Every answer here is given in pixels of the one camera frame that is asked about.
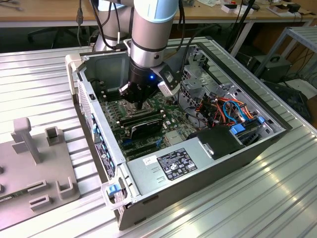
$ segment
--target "metal shelf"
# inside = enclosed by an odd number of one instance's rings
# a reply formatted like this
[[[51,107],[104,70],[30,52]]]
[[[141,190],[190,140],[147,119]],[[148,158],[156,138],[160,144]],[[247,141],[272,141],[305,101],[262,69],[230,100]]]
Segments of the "metal shelf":
[[[268,61],[272,58],[273,54],[277,51],[287,36],[292,37],[295,41],[290,44],[290,48],[285,50],[286,52],[289,52],[297,41],[317,53],[317,27],[286,27],[254,73],[256,77],[259,77]],[[317,61],[307,70],[306,75],[310,74],[316,67]]]

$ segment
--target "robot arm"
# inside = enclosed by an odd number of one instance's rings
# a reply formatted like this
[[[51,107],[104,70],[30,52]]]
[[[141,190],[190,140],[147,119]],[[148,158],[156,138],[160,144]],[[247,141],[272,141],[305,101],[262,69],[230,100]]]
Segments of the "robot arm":
[[[158,90],[168,97],[174,95],[180,88],[176,75],[163,62],[164,50],[173,24],[174,16],[178,8],[178,0],[111,0],[112,3],[125,3],[131,6],[134,3],[134,11],[131,8],[116,5],[120,19],[120,37],[125,39],[133,16],[132,39],[130,47],[129,82],[119,91],[129,102],[136,103],[137,108],[153,96]],[[107,19],[109,12],[100,12],[101,22]],[[118,24],[116,13],[111,13],[104,26],[105,37],[112,46],[116,44]]]

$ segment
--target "wooden desk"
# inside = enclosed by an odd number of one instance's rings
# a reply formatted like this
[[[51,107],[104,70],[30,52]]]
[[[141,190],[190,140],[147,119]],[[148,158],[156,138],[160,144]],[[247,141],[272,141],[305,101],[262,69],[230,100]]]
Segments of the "wooden desk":
[[[23,11],[0,6],[0,27],[50,27],[50,26],[76,26],[78,0],[19,0]],[[242,46],[252,26],[256,22],[305,22],[309,26],[316,16],[306,15],[300,17],[280,17],[261,5],[259,11],[254,11],[245,20],[246,25],[237,40],[231,54],[235,56]],[[89,0],[83,0],[84,26],[96,25]],[[237,15],[225,13],[219,5],[209,7],[195,2],[194,7],[185,8],[186,23],[233,23]]]

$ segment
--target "warning label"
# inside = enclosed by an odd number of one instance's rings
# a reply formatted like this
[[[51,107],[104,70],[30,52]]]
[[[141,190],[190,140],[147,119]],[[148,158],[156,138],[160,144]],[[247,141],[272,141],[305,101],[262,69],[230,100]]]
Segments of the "warning label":
[[[186,150],[181,148],[157,158],[168,180],[174,180],[197,169]]]

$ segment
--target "metal rack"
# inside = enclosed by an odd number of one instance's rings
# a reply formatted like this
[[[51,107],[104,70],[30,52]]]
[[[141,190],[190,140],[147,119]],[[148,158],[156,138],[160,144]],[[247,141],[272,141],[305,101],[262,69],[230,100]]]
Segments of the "metal rack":
[[[216,54],[293,130],[248,166],[119,231],[100,193],[101,182],[71,101],[64,63],[67,54],[91,49],[2,54],[0,142],[10,140],[12,120],[21,116],[32,120],[34,133],[48,125],[62,128],[81,198],[1,231],[0,237],[316,237],[317,131],[215,41],[195,38],[193,42]],[[212,63],[210,71],[227,82],[225,73]]]
[[[290,45],[285,49],[282,56],[286,56],[290,50],[294,47],[296,42],[301,43],[302,45],[306,46],[308,49],[312,50],[313,52],[317,53],[317,27],[286,27],[280,37],[277,39],[275,44],[272,46],[268,54],[266,55],[265,59],[262,61],[254,75],[258,77],[263,69],[265,68],[268,61],[271,59],[273,54],[276,50],[280,47],[283,43],[284,39],[290,36],[293,38],[293,41]],[[317,61],[312,64],[312,66],[307,70],[305,73],[305,77],[317,67]]]

